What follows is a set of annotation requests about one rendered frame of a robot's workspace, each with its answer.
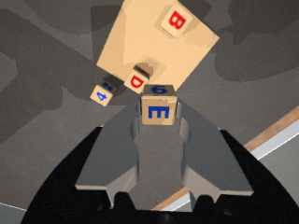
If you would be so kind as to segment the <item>tan mat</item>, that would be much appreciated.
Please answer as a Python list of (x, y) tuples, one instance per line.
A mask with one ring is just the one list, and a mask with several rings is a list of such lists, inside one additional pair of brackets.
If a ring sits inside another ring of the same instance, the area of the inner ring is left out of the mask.
[(218, 41), (185, 6), (193, 20), (180, 39), (160, 23), (178, 0), (124, 0), (97, 65), (125, 82), (135, 65), (149, 73), (148, 84), (175, 91)]

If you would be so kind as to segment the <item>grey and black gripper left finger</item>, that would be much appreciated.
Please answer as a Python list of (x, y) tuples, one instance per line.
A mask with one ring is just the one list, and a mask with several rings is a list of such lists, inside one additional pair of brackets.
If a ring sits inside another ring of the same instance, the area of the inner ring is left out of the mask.
[(111, 205), (113, 208), (115, 194), (128, 193), (139, 179), (134, 139), (141, 115), (138, 97), (89, 133), (44, 181), (21, 224), (71, 224)]

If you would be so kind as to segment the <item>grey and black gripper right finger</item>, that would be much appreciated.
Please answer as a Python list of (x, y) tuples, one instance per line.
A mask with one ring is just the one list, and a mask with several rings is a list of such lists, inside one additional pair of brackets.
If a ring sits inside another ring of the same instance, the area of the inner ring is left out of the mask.
[(175, 116), (183, 138), (181, 179), (192, 210), (205, 194), (217, 213), (249, 224), (299, 224), (299, 206), (289, 192), (226, 130), (179, 98)]

